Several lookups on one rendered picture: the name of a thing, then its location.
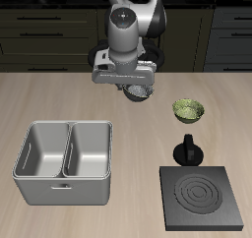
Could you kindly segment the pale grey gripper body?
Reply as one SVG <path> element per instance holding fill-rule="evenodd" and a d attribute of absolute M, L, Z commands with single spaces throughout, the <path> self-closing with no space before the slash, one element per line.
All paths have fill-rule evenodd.
<path fill-rule="evenodd" d="M 117 74 L 109 64 L 107 70 L 94 67 L 92 80 L 97 84 L 152 85 L 155 81 L 156 69 L 157 64 L 152 61 L 139 61 L 132 73 Z"/>

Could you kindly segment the black bowl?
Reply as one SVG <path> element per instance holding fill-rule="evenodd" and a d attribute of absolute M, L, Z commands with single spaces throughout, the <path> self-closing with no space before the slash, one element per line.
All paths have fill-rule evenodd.
<path fill-rule="evenodd" d="M 124 94 L 134 102 L 141 102 L 150 97 L 150 85 L 124 85 Z"/>

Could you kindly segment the green bowl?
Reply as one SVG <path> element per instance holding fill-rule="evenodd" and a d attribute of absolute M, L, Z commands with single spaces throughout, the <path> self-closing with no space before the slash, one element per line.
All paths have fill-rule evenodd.
<path fill-rule="evenodd" d="M 192 124 L 201 119 L 205 113 L 204 106 L 197 100 L 183 98 L 172 104 L 175 117 L 182 123 Z"/>

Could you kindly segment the dark grey stove plate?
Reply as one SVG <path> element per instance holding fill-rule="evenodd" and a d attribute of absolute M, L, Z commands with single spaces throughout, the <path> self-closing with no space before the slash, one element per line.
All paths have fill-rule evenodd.
<path fill-rule="evenodd" d="M 243 221 L 223 166 L 161 166 L 166 231 L 241 231 Z"/>

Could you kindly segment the dark olive kitchen cupboard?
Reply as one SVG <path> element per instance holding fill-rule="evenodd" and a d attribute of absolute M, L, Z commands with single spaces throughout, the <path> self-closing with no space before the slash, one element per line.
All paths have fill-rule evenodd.
<path fill-rule="evenodd" d="M 154 40 L 162 72 L 203 70 L 214 11 L 168 9 Z M 89 72 L 88 54 L 106 38 L 103 9 L 0 9 L 0 72 Z"/>

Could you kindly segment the dark grey drawer cupboard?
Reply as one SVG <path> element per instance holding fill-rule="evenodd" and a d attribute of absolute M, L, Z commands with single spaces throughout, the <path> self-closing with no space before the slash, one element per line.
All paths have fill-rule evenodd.
<path fill-rule="evenodd" d="M 215 9 L 204 71 L 252 73 L 252 7 Z"/>

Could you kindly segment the white two-bin basket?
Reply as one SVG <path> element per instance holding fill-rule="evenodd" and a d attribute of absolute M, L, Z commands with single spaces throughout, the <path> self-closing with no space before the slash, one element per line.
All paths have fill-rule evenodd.
<path fill-rule="evenodd" d="M 104 206 L 111 154 L 109 121 L 34 121 L 12 175 L 31 206 Z"/>

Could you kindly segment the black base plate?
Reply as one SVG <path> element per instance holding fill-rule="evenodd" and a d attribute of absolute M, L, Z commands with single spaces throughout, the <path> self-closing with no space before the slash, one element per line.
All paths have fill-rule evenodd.
<path fill-rule="evenodd" d="M 150 39 L 143 39 L 142 43 L 145 48 L 145 53 L 143 53 L 139 57 L 139 60 L 153 61 L 157 65 L 157 69 L 159 69 L 164 63 L 163 52 L 159 48 L 157 48 L 154 42 Z M 100 50 L 107 48 L 108 48 L 108 40 L 102 39 L 98 42 L 98 45 L 89 52 L 88 62 L 91 67 L 94 65 L 96 53 Z"/>

